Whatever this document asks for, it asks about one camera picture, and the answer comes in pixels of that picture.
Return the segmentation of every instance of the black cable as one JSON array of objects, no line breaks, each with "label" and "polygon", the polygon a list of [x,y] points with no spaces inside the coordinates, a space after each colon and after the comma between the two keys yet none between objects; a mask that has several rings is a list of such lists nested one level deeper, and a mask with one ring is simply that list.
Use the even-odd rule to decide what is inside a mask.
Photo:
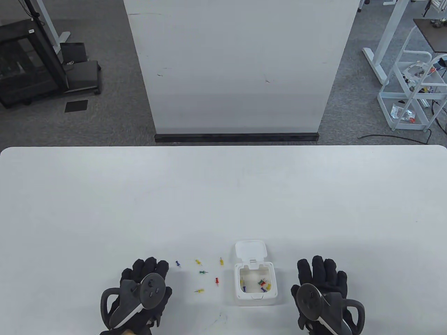
[{"label": "black cable", "polygon": [[26,9],[25,5],[22,3],[21,0],[17,0],[20,3],[20,6],[22,6],[23,10],[25,11],[26,15],[28,15],[29,17],[31,17],[32,19],[35,20],[39,20],[40,24],[42,26],[45,26],[45,22],[42,22],[42,20],[40,20],[38,17],[34,17],[33,15],[31,15],[31,13],[29,12],[29,10]]},{"label": "black cable", "polygon": [[393,138],[400,138],[400,139],[406,139],[408,141],[413,141],[416,143],[420,143],[420,144],[428,144],[428,141],[430,141],[430,137],[431,137],[431,129],[427,129],[430,131],[430,135],[428,136],[428,139],[426,142],[421,142],[418,140],[413,140],[412,138],[407,138],[407,137],[401,137],[401,136],[395,136],[395,135],[380,135],[380,134],[371,134],[371,135],[365,135],[365,136],[360,136],[357,137],[357,139],[362,139],[362,138],[366,138],[366,137],[371,137],[371,136],[380,136],[380,137],[393,137]]},{"label": "black cable", "polygon": [[[432,115],[434,115],[433,106],[434,106],[435,104],[439,105],[439,103],[438,103],[436,100],[432,100],[432,101],[431,101],[431,113],[432,113]],[[446,124],[445,129],[444,129],[444,128],[441,126],[441,124],[439,123],[438,118],[436,118],[436,123],[437,123],[438,126],[441,128],[441,130],[443,131],[443,133],[444,133],[445,135],[447,135],[447,124]]]},{"label": "black cable", "polygon": [[425,17],[425,15],[427,15],[428,10],[431,7],[431,0],[428,0],[427,2],[427,6],[425,6],[425,13],[422,15],[423,17]]}]

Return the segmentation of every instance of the white shelf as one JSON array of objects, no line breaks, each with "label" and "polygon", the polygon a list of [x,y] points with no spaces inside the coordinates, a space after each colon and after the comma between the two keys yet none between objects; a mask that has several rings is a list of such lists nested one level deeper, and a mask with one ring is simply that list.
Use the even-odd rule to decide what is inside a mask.
[{"label": "white shelf", "polygon": [[[407,98],[410,98],[410,95],[413,93],[410,91],[408,84],[405,82],[404,76],[402,72],[408,68],[414,62],[397,62],[393,65],[394,74],[399,81],[402,89],[404,90]],[[442,79],[441,75],[438,71],[433,72],[431,75],[428,75],[422,82],[422,86],[434,86],[433,84],[444,84],[445,82]],[[414,96],[415,99],[435,99],[435,100],[444,100],[447,98],[447,87],[446,86],[436,86],[436,93],[416,93]]]},{"label": "white shelf", "polygon": [[405,95],[404,93],[400,94],[401,95],[398,96],[398,93],[382,92],[379,93],[379,95],[377,96],[377,100],[379,101],[379,105],[382,108],[382,112],[384,113],[388,125],[390,126],[390,128],[396,126],[396,129],[424,130],[425,127],[428,125],[429,121],[421,105],[419,104],[419,101],[417,101],[416,99],[413,99],[411,101],[410,107],[408,108],[410,110],[415,111],[416,113],[414,123],[407,122],[405,120],[401,120],[399,123],[397,123],[397,119],[391,117],[390,113],[393,104],[402,107],[402,104],[399,104],[398,101],[405,99]]},{"label": "white shelf", "polygon": [[[441,57],[447,56],[447,54],[441,54],[432,59],[432,56],[425,51],[406,50],[405,48],[407,47],[408,42],[411,39],[411,35],[416,29],[417,29],[416,26],[413,29],[411,29],[410,34],[408,35],[396,59],[396,62],[392,66],[387,76],[387,79],[385,80],[385,83],[383,84],[382,88],[379,91],[379,94],[377,95],[379,105],[382,109],[382,112],[384,113],[388,125],[392,130],[407,129],[407,130],[427,131],[427,129],[432,125],[433,121],[436,119],[438,114],[441,112],[442,107],[447,102],[447,84],[444,82],[441,75],[437,71],[433,72],[432,74],[429,74],[429,70],[432,68],[432,66],[435,63],[437,63]],[[414,90],[416,92],[410,90],[402,74],[402,72],[405,69],[407,69],[410,65],[414,64],[415,62],[401,62],[400,60],[403,54],[406,55],[410,54],[412,56],[417,55],[419,57],[423,56],[426,58],[423,61],[426,64],[428,64],[427,70],[424,72],[420,80],[415,84]],[[397,81],[399,82],[399,85],[401,86],[403,92],[385,92],[385,88],[389,84],[390,79],[392,78],[393,75],[396,76]],[[435,93],[418,92],[421,90],[421,88],[426,86],[432,86],[434,88]],[[420,103],[420,100],[427,100],[427,99],[437,101],[439,104],[439,106],[437,106],[437,110],[434,111],[434,115],[430,117],[430,120],[427,118]],[[402,103],[398,103],[398,101],[400,100],[404,100],[405,105],[402,105]],[[410,123],[402,119],[398,120],[392,118],[390,113],[393,104],[397,104],[398,106],[403,107],[404,109],[414,111],[416,114],[415,122]]]}]

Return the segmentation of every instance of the floor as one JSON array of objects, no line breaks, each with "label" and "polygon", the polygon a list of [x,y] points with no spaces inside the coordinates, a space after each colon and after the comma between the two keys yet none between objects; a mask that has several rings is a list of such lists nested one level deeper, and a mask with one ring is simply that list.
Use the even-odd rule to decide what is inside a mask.
[{"label": "floor", "polygon": [[[46,0],[57,31],[69,30],[69,42],[85,42],[91,59],[102,66],[103,93],[88,96],[87,111],[64,113],[65,103],[78,97],[35,102],[4,110],[0,107],[0,150],[17,146],[152,146],[153,125],[146,91],[122,0]],[[421,17],[425,1],[411,3],[385,55],[385,71],[399,52],[412,19]],[[426,141],[421,131],[391,132],[376,100],[380,84],[361,48],[377,47],[393,6],[372,0],[357,14],[333,84],[319,133],[314,142],[263,143],[278,145],[414,144],[393,134]],[[414,48],[430,50],[423,37]],[[447,116],[439,118],[445,126]],[[430,144],[447,146],[447,136],[434,124]]]}]

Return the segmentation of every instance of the open lid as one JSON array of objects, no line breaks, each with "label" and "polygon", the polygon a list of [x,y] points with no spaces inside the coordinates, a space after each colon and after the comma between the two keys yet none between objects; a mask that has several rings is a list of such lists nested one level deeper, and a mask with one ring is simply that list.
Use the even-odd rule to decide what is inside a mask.
[{"label": "open lid", "polygon": [[260,240],[239,241],[236,243],[236,256],[248,264],[249,268],[258,268],[254,265],[267,257],[266,244]]}]

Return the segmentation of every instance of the white desk leg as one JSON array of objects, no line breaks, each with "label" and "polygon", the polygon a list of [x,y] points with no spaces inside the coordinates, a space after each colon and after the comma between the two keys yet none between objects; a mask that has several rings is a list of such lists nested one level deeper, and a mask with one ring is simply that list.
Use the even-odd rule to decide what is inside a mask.
[{"label": "white desk leg", "polygon": [[384,58],[385,52],[390,45],[391,39],[404,15],[405,9],[407,8],[410,0],[399,0],[394,7],[391,17],[388,21],[387,27],[385,28],[384,34],[380,39],[379,46],[377,47],[375,53],[372,52],[370,48],[363,48],[362,51],[365,54],[366,59],[374,70],[375,75],[379,79],[380,83],[383,84],[387,78],[385,71],[382,69],[380,63]]},{"label": "white desk leg", "polygon": [[365,4],[365,0],[360,0],[360,4],[358,5],[358,12],[362,11],[363,5]]},{"label": "white desk leg", "polygon": [[48,15],[48,12],[46,11],[45,5],[43,4],[42,0],[35,0],[37,4],[36,12],[39,12],[41,14],[41,20],[43,18],[43,22],[45,22],[46,27],[44,29],[46,31],[50,31],[48,34],[48,38],[50,39],[51,43],[53,44],[53,48],[56,53],[59,53],[60,51],[60,44],[64,43],[68,40],[68,37],[70,36],[69,31],[64,31],[60,36],[57,34],[55,27],[53,26],[53,22],[51,22],[50,15]]}]

